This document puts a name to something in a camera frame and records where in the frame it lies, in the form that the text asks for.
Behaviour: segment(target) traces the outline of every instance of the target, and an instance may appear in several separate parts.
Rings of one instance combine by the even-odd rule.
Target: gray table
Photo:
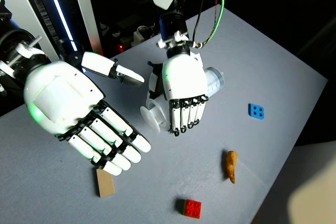
[[[209,34],[213,18],[213,8],[202,14],[197,40]],[[121,54],[120,63],[148,81],[146,62],[165,60],[158,38]],[[88,74],[152,144],[140,163],[114,178],[111,197],[97,197],[89,162],[39,128],[24,106],[3,116],[0,223],[250,223],[327,80],[227,10],[200,52],[205,67],[224,72],[226,86],[211,97],[201,124],[180,137],[156,135],[145,125],[139,107],[146,86]],[[249,117],[248,103],[264,106],[265,119]],[[223,179],[227,150],[238,152],[235,185]],[[176,211],[186,198],[202,202],[200,220]]]

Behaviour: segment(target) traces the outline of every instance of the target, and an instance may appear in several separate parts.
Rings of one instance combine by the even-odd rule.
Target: red toy block
[[[201,202],[187,199],[184,204],[183,215],[199,219],[201,217],[201,206]]]

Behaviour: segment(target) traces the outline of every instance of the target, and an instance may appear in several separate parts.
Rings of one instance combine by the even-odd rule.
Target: blue toy block
[[[248,114],[253,118],[261,120],[265,118],[264,107],[252,103],[248,105]]]

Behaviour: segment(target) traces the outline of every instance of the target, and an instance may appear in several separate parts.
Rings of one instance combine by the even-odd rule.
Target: brown wooden block
[[[116,193],[111,174],[102,169],[97,169],[97,180],[100,197],[106,197]]]

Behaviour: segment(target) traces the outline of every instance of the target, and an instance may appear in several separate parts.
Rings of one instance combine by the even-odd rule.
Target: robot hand
[[[149,81],[148,100],[158,98],[161,101],[159,113],[162,120],[159,121],[169,122],[165,128],[179,136],[180,132],[186,132],[187,127],[191,129],[199,124],[208,101],[207,77],[201,57],[193,53],[178,54],[163,64],[151,66],[153,72]],[[162,95],[167,104],[163,104]],[[141,108],[146,121],[150,118],[147,111],[146,108]]]
[[[148,152],[149,142],[104,100],[104,94],[83,73],[66,62],[50,63],[43,51],[18,44],[15,62],[0,69],[25,83],[24,100],[33,119],[60,141],[66,140],[95,166],[112,175],[128,170]],[[82,65],[122,82],[139,85],[135,72],[94,53]]]

